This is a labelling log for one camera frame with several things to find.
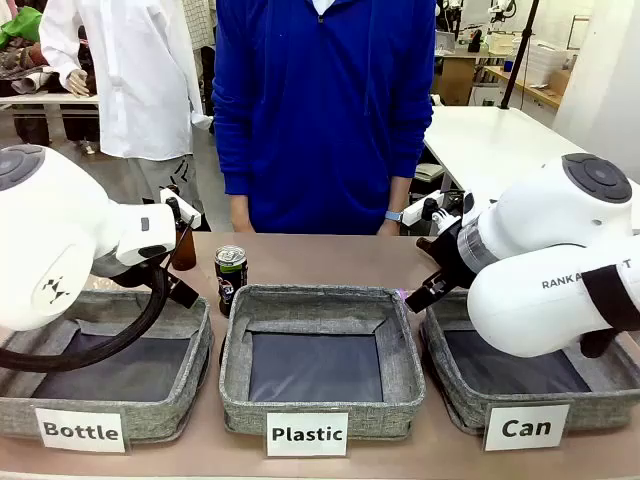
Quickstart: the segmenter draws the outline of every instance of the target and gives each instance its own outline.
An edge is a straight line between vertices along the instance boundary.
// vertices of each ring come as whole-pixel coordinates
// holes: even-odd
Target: fabric storage basket
[[[349,437],[405,438],[425,397],[398,294],[258,286],[231,308],[220,372],[225,424],[264,435],[268,412],[349,412]]]
[[[475,332],[466,293],[452,293],[430,307],[421,336],[428,349],[425,367],[452,421],[466,433],[484,433],[489,405],[570,403],[572,431],[625,426],[640,403],[640,367],[618,340],[598,359],[585,358],[579,345],[533,359],[512,357]]]
[[[131,324],[148,298],[142,292],[83,292],[61,318],[14,333],[3,347],[35,355],[85,350]],[[53,374],[0,369],[0,435],[40,438],[34,409],[48,408],[119,413],[125,440],[171,441],[189,417],[211,345],[209,304],[198,299],[186,309],[169,300],[147,333],[102,362]]]

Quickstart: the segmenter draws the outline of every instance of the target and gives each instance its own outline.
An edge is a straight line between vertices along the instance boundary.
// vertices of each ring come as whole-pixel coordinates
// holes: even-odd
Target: blue sweater
[[[257,232],[375,234],[431,122],[435,0],[218,0],[215,128]]]

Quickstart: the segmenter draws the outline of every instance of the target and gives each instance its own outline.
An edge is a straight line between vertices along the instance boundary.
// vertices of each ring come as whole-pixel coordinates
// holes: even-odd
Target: black pole
[[[531,11],[529,12],[529,19],[527,20],[527,26],[522,32],[522,41],[520,42],[520,49],[516,56],[516,61],[513,64],[513,70],[511,70],[511,76],[509,77],[509,83],[507,85],[507,91],[504,92],[504,98],[500,104],[502,110],[509,110],[509,101],[511,100],[511,94],[516,86],[516,80],[518,79],[518,73],[520,73],[520,66],[522,65],[522,59],[527,51],[529,45],[529,39],[533,35],[533,22],[536,19],[536,13],[538,13],[538,4],[540,0],[533,0],[531,4]]]
[[[456,35],[456,42],[458,41],[458,37],[460,36],[460,23],[462,22],[462,9],[458,10],[458,14],[456,15],[456,31],[454,32]]]

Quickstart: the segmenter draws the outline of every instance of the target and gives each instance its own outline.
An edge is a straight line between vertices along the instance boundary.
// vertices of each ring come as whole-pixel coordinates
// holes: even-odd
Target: white shirt
[[[193,153],[191,123],[203,115],[180,0],[49,0],[42,53],[66,86],[80,68],[78,27],[89,40],[100,95],[100,143],[123,158],[168,160]]]
[[[336,0],[313,0],[313,6],[316,12],[318,12],[318,15],[324,15],[324,12],[326,12],[335,1]]]

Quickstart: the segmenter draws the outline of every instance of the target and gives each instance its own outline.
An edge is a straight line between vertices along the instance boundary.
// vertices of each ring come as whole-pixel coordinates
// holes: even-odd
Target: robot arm
[[[610,162],[587,154],[549,162],[497,203],[479,208],[467,198],[462,220],[426,248],[441,270],[407,304],[419,312],[455,287],[469,288],[478,332],[519,356],[555,351],[593,331],[640,330],[640,320],[620,324],[597,300],[604,286],[617,284],[625,286],[618,293],[627,292],[627,305],[640,306],[631,206],[631,185]],[[633,268],[620,270],[625,262]],[[611,265],[620,280],[585,284],[585,274]],[[602,353],[584,342],[583,352]]]
[[[184,202],[180,206],[199,224],[200,214]],[[169,282],[158,259],[176,242],[168,205],[112,202],[93,178],[56,151],[22,145],[0,150],[0,223],[0,326],[11,330],[40,328],[58,318],[80,295],[90,273],[119,278],[132,267],[146,267],[137,284],[150,284],[153,299],[140,322],[89,363],[86,358],[67,362],[58,371],[121,350],[160,314]],[[46,357],[29,363],[19,354],[0,353],[0,366],[47,371]],[[55,358],[48,359],[51,365]]]
[[[495,5],[491,2],[489,14],[491,15],[491,23],[504,22],[508,18],[515,17],[518,11],[516,0],[498,0]]]

